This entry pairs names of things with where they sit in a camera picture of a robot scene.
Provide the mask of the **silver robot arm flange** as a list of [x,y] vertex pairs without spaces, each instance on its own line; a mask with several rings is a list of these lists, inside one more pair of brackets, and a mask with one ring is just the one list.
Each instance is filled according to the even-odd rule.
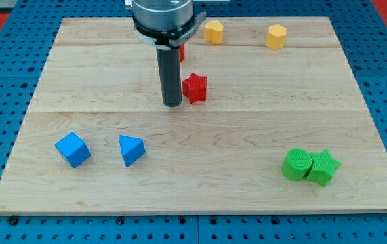
[[139,39],[160,50],[178,49],[194,37],[207,14],[194,13],[192,0],[132,0]]

